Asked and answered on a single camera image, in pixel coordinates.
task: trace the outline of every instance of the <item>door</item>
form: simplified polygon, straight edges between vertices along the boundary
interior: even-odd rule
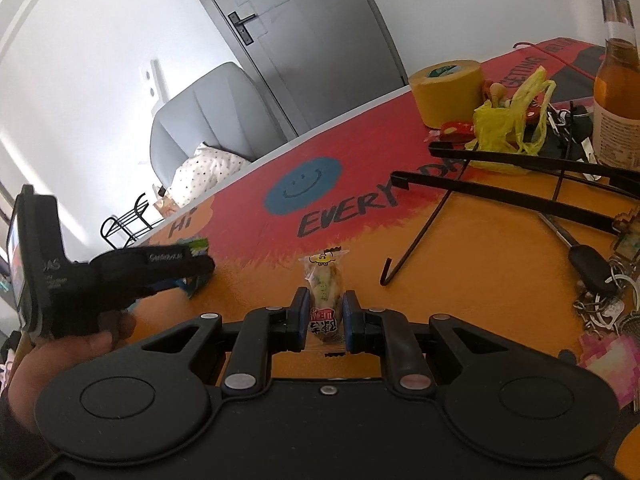
[[[215,4],[298,135],[405,85],[367,0]]]

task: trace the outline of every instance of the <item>door frame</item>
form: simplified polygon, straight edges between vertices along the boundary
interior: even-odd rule
[[[265,79],[262,77],[260,70],[254,63],[253,59],[249,55],[248,50],[246,49],[244,42],[242,42],[241,38],[238,36],[238,32],[235,28],[229,23],[229,20],[226,18],[225,13],[220,9],[220,6],[216,2],[216,0],[199,0],[204,9],[207,11],[211,21],[216,25],[222,38],[226,41],[231,52],[238,59],[242,69],[247,72],[249,77],[254,81],[256,86],[258,87],[258,91],[260,94],[266,99],[268,105],[276,116],[280,126],[282,127],[285,136],[287,139],[291,140],[298,136],[296,133],[293,124],[287,117],[281,103],[278,101],[276,95],[271,90],[270,86],[267,84]],[[382,31],[382,35],[385,38],[386,45],[391,53],[392,59],[398,69],[398,75],[402,79],[405,85],[408,84],[408,77],[406,75],[406,70],[404,69],[404,65],[402,65],[402,60],[396,49],[396,44],[391,37],[391,33],[389,32],[385,20],[382,17],[382,13],[378,9],[378,5],[375,0],[367,0],[369,3],[369,7],[371,8],[373,15],[378,22],[378,26]]]

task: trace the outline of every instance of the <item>door handle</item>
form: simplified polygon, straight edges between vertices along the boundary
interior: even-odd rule
[[[246,27],[244,26],[244,24],[246,22],[250,22],[251,20],[254,20],[257,17],[258,15],[254,13],[241,20],[237,12],[232,12],[228,16],[229,21],[238,31],[238,34],[240,35],[240,38],[242,39],[245,45],[251,45],[254,42],[254,38],[251,37],[249,32],[246,30]]]

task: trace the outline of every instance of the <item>chair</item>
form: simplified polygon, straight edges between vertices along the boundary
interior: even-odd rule
[[[158,110],[151,127],[151,167],[165,187],[201,142],[253,162],[287,139],[249,76],[228,62]]]

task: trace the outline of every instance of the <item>yellow masking tape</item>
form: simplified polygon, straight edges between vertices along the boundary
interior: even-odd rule
[[[409,78],[415,103],[424,124],[440,129],[449,121],[469,121],[482,105],[484,75],[477,61],[440,63]]]

